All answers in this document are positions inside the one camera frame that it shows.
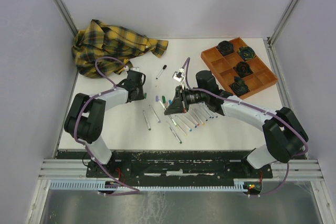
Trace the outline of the pink cap marker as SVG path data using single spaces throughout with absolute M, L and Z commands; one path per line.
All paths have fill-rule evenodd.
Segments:
M 179 124 L 176 123 L 176 127 L 185 135 L 188 136 L 188 134 L 183 130 L 183 128 L 181 128 L 181 126 Z

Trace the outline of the purple cap marker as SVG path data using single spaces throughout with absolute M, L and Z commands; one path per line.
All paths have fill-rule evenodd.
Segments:
M 157 121 L 158 123 L 161 123 L 161 120 L 160 120 L 160 118 L 158 117 L 158 115 L 157 115 L 156 111 L 154 110 L 154 108 L 153 108 L 151 105 L 149 105 L 149 108 L 151 109 L 153 115 L 155 116 L 156 121 Z

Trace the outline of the yellow marker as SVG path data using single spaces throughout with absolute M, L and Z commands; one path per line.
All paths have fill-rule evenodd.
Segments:
M 197 113 L 197 111 L 195 109 L 192 109 L 193 113 L 195 114 L 196 118 L 199 120 L 201 125 L 205 125 L 205 123 L 203 122 L 203 120 L 201 119 L 201 117 L 199 116 L 199 114 Z

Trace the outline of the black cap marker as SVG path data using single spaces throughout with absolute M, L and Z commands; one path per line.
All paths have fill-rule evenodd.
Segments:
M 162 67 L 162 69 L 160 70 L 160 72 L 156 75 L 155 79 L 157 80 L 163 73 L 163 71 L 167 68 L 167 65 L 164 65 Z

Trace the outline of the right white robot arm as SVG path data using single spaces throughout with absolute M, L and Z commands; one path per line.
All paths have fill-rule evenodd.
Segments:
M 238 119 L 263 132 L 265 144 L 253 149 L 241 164 L 246 177 L 254 177 L 265 165 L 276 161 L 287 163 L 308 151 L 307 134 L 291 109 L 267 110 L 245 102 L 220 89 L 209 70 L 196 74 L 196 88 L 188 85 L 184 68 L 174 72 L 173 79 L 180 85 L 165 115 L 186 113 L 192 104 L 203 103 L 213 113 Z

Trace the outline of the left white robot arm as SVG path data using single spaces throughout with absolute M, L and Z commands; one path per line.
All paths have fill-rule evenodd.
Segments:
M 70 106 L 64 130 L 86 148 L 91 158 L 99 164 L 98 171 L 105 177 L 112 176 L 116 171 L 115 162 L 110 160 L 112 151 L 101 136 L 105 111 L 143 100 L 145 81 L 145 74 L 131 69 L 127 77 L 112 89 L 92 96 L 78 93 Z

